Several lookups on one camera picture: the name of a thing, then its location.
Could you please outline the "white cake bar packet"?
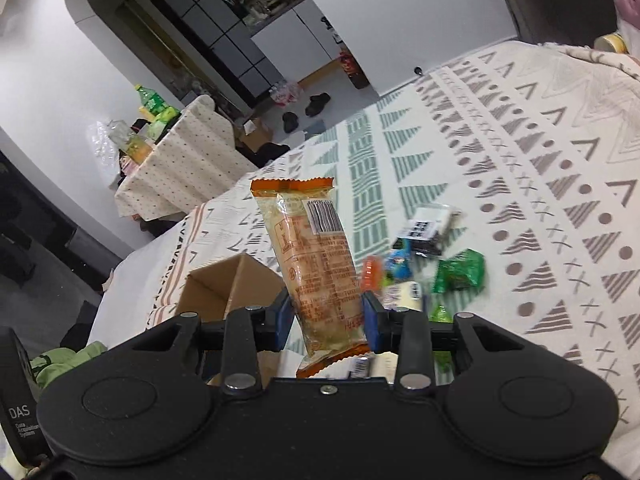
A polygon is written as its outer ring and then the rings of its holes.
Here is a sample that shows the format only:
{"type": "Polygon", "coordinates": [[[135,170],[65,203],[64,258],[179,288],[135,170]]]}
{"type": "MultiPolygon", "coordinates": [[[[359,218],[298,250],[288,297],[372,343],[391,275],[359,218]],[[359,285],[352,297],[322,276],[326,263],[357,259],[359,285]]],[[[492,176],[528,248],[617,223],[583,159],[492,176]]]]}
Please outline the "white cake bar packet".
{"type": "Polygon", "coordinates": [[[383,288],[382,306],[387,310],[423,311],[424,293],[420,283],[406,281],[383,288]]]}

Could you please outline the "orange snack packet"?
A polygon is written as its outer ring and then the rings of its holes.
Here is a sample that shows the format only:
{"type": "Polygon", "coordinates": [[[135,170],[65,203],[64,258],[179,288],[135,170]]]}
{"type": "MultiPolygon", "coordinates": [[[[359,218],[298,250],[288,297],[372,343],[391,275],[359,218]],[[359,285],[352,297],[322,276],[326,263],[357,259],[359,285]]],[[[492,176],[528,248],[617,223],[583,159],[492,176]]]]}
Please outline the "orange snack packet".
{"type": "Polygon", "coordinates": [[[362,292],[382,292],[384,286],[384,259],[378,255],[370,255],[363,259],[360,278],[362,292]]]}

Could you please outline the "orange breadstick packet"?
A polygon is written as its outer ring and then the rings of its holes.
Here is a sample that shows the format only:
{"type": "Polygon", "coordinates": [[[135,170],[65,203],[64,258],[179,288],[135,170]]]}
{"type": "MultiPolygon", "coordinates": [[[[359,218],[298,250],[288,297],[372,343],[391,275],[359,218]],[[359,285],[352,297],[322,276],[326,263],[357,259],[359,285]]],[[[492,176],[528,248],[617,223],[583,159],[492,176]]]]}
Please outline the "orange breadstick packet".
{"type": "Polygon", "coordinates": [[[333,182],[250,182],[304,338],[298,378],[369,351],[358,275],[332,202],[333,182]]]}

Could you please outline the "small green candy packet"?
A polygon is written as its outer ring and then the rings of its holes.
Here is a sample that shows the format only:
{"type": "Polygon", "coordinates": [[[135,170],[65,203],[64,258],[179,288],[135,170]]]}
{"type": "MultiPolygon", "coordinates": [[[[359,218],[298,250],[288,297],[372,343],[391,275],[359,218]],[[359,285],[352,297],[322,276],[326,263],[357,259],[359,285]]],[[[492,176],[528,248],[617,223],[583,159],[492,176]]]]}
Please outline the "small green candy packet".
{"type": "Polygon", "coordinates": [[[434,310],[428,315],[428,319],[433,323],[450,324],[452,322],[452,315],[442,304],[439,304],[437,307],[434,307],[434,310]]]}

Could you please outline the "blue cartoon snack packet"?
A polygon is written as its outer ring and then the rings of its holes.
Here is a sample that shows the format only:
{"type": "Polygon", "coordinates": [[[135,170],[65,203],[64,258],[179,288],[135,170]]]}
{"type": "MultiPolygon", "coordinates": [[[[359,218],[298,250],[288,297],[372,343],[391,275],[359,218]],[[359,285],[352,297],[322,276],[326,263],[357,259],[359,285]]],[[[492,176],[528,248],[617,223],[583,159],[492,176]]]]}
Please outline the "blue cartoon snack packet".
{"type": "Polygon", "coordinates": [[[398,238],[393,242],[392,250],[385,260],[385,269],[394,282],[412,279],[411,250],[408,240],[398,238]]]}

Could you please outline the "green snack bag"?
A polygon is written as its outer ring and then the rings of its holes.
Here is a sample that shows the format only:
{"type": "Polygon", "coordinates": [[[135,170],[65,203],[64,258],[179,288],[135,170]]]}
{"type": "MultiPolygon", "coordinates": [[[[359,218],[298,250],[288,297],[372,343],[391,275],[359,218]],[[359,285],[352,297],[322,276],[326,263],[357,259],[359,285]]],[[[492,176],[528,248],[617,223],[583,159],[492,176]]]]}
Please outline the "green snack bag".
{"type": "Polygon", "coordinates": [[[432,286],[434,294],[460,289],[481,289],[485,283],[485,257],[473,249],[439,261],[432,286]]]}

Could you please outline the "black white snack packet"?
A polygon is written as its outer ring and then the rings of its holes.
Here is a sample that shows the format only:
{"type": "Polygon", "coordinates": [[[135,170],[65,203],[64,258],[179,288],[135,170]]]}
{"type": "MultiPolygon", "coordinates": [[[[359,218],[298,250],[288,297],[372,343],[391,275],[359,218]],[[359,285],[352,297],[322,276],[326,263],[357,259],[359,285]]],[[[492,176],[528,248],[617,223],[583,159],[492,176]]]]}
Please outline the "black white snack packet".
{"type": "Polygon", "coordinates": [[[402,246],[420,257],[439,257],[442,243],[454,218],[460,214],[458,208],[442,204],[427,204],[416,208],[412,217],[400,229],[397,239],[402,246]]]}

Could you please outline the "brown cardboard box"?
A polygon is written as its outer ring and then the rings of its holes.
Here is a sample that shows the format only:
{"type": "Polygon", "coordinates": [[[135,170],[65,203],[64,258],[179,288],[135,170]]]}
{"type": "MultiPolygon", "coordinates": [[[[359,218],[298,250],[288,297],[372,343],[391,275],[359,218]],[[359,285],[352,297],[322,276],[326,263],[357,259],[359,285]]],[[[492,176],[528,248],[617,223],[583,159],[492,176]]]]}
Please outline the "brown cardboard box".
{"type": "Polygon", "coordinates": [[[192,270],[186,277],[176,315],[194,312],[203,322],[222,321],[245,307],[265,307],[285,288],[280,276],[247,254],[192,270]]]}

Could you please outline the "round table dotted cloth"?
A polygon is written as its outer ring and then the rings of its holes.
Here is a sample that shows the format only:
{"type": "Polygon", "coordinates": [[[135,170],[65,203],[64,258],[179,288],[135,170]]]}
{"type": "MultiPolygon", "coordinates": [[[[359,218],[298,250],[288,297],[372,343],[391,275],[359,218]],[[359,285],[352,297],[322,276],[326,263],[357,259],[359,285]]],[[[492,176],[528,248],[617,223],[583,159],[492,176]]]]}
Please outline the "round table dotted cloth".
{"type": "Polygon", "coordinates": [[[115,193],[122,217],[145,221],[184,212],[221,196],[257,170],[235,148],[232,122],[199,96],[115,193]]]}

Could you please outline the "patterned bed blanket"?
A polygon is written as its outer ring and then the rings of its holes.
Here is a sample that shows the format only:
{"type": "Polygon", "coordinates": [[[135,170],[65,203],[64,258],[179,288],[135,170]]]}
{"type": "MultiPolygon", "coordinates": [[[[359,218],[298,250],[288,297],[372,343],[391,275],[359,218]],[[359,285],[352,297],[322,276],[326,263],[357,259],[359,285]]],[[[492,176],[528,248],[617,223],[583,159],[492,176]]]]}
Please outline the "patterned bed blanket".
{"type": "Polygon", "coordinates": [[[390,249],[425,206],[454,210],[445,257],[486,261],[440,298],[591,370],[617,431],[639,423],[639,67],[621,54],[505,42],[303,143],[264,178],[329,177],[352,258],[390,249]]]}

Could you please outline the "black slipper left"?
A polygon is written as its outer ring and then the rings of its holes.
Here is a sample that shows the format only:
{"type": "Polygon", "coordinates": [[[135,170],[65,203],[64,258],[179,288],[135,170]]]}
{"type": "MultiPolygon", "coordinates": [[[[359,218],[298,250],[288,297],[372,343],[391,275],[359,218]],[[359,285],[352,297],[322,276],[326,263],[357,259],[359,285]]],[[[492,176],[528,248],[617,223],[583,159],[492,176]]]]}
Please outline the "black slipper left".
{"type": "Polygon", "coordinates": [[[283,131],[286,134],[294,132],[299,126],[298,116],[293,112],[285,112],[282,114],[283,131]]]}

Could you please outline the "pink water bottle pack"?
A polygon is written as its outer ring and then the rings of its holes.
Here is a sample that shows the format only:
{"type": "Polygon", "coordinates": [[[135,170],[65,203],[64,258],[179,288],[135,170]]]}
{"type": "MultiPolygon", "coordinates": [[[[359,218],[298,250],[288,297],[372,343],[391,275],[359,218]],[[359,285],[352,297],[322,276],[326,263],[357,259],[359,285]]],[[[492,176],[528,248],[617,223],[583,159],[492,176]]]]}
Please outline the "pink water bottle pack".
{"type": "Polygon", "coordinates": [[[285,108],[299,101],[303,89],[296,81],[281,80],[270,88],[269,95],[274,104],[285,108]]]}

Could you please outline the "green soda bottle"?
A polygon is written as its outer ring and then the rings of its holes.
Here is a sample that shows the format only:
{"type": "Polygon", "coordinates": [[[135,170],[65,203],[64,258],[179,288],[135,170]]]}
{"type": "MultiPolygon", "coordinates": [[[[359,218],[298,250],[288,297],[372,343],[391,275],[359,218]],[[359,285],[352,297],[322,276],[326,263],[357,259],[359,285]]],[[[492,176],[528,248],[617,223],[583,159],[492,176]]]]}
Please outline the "green soda bottle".
{"type": "Polygon", "coordinates": [[[136,84],[134,90],[137,91],[142,107],[151,114],[155,120],[170,122],[172,118],[180,114],[180,110],[165,101],[155,90],[136,84]]]}

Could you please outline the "dark soda bottle pack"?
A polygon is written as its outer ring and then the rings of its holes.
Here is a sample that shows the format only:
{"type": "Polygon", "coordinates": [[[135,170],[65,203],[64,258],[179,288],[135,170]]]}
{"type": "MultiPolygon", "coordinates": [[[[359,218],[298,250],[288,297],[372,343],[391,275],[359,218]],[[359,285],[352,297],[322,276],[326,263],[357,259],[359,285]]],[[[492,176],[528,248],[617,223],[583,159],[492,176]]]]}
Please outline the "dark soda bottle pack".
{"type": "Polygon", "coordinates": [[[346,47],[341,47],[340,64],[348,79],[356,89],[361,90],[370,86],[369,79],[363,73],[360,65],[356,61],[356,58],[352,55],[352,52],[350,52],[346,47]]]}

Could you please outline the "yellow tape roll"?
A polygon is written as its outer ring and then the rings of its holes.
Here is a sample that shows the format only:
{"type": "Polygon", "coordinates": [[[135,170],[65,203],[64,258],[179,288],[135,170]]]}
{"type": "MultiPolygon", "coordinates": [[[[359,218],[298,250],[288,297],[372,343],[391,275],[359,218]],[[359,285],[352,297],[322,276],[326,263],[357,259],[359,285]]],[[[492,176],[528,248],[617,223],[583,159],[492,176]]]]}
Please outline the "yellow tape roll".
{"type": "Polygon", "coordinates": [[[593,49],[602,52],[626,54],[628,52],[626,42],[618,32],[612,32],[594,40],[593,49]]]}

